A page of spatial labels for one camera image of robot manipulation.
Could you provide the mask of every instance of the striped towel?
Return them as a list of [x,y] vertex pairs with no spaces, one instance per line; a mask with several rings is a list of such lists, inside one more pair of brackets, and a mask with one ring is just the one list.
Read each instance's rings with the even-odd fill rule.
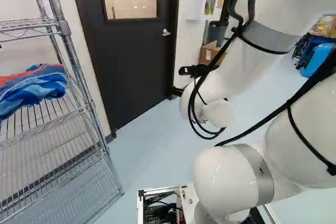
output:
[[0,76],[0,122],[23,106],[62,97],[67,79],[62,64],[33,65],[23,73]]

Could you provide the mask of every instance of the metal wire shelf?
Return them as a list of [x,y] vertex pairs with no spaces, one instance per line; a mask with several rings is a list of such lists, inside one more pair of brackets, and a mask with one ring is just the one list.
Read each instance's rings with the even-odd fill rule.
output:
[[0,123],[0,150],[88,111],[76,86],[59,99],[21,108]]
[[0,42],[55,34],[71,66],[60,99],[22,108],[0,123],[0,223],[91,223],[122,195],[59,0],[36,0],[41,17],[0,22]]
[[0,223],[44,200],[104,152],[83,114],[0,151]]
[[11,219],[11,224],[48,223],[80,224],[94,221],[101,209],[109,207],[120,196],[108,168],[107,153],[87,166],[82,173],[45,197],[41,202]]
[[46,29],[56,26],[58,23],[47,17],[1,21],[0,42],[59,34],[58,31]]

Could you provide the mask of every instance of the wall-mounted box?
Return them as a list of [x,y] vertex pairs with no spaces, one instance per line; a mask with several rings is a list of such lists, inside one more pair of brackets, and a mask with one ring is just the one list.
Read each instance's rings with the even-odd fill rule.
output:
[[213,20],[218,0],[188,0],[185,18],[190,20]]

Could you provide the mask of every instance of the black door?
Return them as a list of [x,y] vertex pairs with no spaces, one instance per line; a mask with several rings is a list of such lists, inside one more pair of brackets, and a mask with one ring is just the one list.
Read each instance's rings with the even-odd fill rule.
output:
[[76,0],[111,130],[164,100],[177,0]]

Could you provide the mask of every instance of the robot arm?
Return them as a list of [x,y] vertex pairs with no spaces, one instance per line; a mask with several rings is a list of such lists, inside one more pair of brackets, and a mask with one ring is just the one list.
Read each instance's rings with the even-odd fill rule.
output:
[[[236,4],[236,9],[243,16],[246,16],[245,2],[238,0]],[[333,13],[336,13],[334,0],[256,0],[255,18],[243,30],[243,36],[269,51],[286,52],[321,15]],[[261,51],[236,38],[227,50],[225,61],[209,73],[198,90],[199,95],[194,102],[197,117],[208,119],[218,127],[232,123],[234,109],[223,98],[230,100],[248,89],[282,56]],[[180,113],[185,119],[188,119],[188,103],[193,89],[192,82],[181,97]]]
[[[230,101],[250,87],[321,15],[335,14],[336,4],[334,0],[256,0],[255,10],[255,18],[248,20],[221,66],[207,75],[195,96],[196,116],[218,127],[226,127],[234,118],[234,108],[223,99]],[[193,92],[191,83],[181,97],[184,118],[188,118]],[[199,154],[194,165],[195,189],[200,204],[217,223],[233,223],[239,213],[243,213],[243,221],[245,209],[291,197],[304,187],[336,186],[336,176],[326,162],[307,147],[313,146],[325,161],[336,164],[335,95],[333,75],[296,99],[289,112],[277,116],[265,140],[215,147]],[[302,141],[290,118],[308,143]]]

